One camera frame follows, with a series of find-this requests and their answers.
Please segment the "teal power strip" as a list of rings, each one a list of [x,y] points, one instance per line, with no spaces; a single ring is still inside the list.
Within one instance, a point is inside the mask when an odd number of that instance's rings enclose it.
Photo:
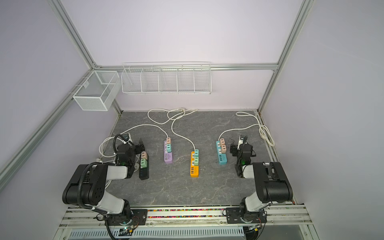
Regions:
[[[218,153],[219,164],[225,165],[227,163],[227,156],[226,153],[222,153],[220,140],[216,141],[216,148]]]

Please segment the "orange power strip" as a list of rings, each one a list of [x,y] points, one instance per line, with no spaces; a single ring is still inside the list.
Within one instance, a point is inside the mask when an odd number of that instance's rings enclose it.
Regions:
[[[190,166],[190,176],[192,178],[198,178],[199,177],[199,165],[194,166],[194,151],[191,152],[191,166]]]

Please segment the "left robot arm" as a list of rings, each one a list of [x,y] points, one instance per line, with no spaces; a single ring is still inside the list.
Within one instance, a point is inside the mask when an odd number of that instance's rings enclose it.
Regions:
[[[62,201],[66,205],[77,206],[94,211],[103,216],[109,226],[139,226],[144,223],[146,214],[133,211],[128,200],[118,198],[106,190],[108,181],[129,179],[139,163],[139,178],[149,178],[148,154],[143,140],[134,144],[129,134],[118,134],[114,141],[121,140],[117,146],[113,143],[115,160],[111,163],[93,162],[79,165],[67,184]]]

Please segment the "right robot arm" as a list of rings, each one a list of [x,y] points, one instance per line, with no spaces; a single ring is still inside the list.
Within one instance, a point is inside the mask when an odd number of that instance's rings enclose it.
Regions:
[[[279,162],[252,162],[256,156],[253,146],[247,142],[248,136],[240,135],[237,145],[231,145],[230,153],[237,158],[237,176],[254,180],[255,192],[242,199],[240,220],[244,223],[266,221],[265,208],[293,200],[293,189]]]

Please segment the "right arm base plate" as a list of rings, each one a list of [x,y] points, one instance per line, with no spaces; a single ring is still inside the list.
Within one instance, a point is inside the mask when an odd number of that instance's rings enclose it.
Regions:
[[[227,218],[228,224],[264,224],[267,222],[267,213],[264,210],[247,212],[236,207],[226,208],[223,213]]]

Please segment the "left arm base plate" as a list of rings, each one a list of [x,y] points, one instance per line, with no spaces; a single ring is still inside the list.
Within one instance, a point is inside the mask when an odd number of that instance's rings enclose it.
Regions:
[[[143,226],[147,216],[147,209],[133,209],[128,217],[122,214],[107,216],[107,222],[109,226]]]

